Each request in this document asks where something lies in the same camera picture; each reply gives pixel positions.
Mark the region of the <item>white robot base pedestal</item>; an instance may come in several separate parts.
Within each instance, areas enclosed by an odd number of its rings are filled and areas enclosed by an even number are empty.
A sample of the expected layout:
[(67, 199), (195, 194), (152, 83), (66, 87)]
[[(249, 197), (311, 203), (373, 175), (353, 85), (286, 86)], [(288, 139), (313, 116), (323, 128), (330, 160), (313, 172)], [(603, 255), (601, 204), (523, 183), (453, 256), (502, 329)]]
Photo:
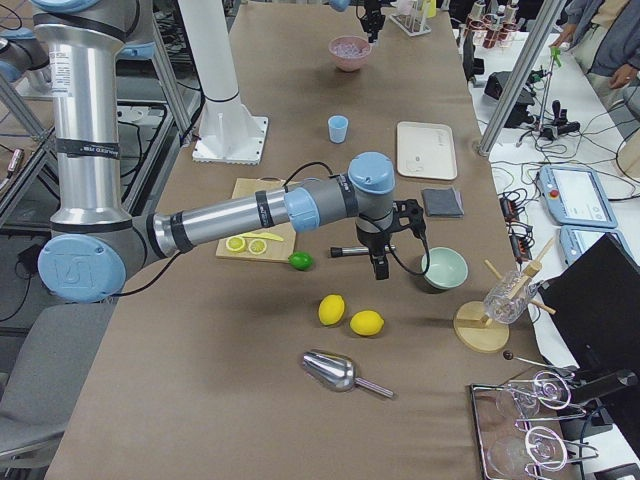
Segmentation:
[(205, 104), (193, 158), (199, 162), (257, 165), (268, 119), (243, 104), (221, 1), (178, 3)]

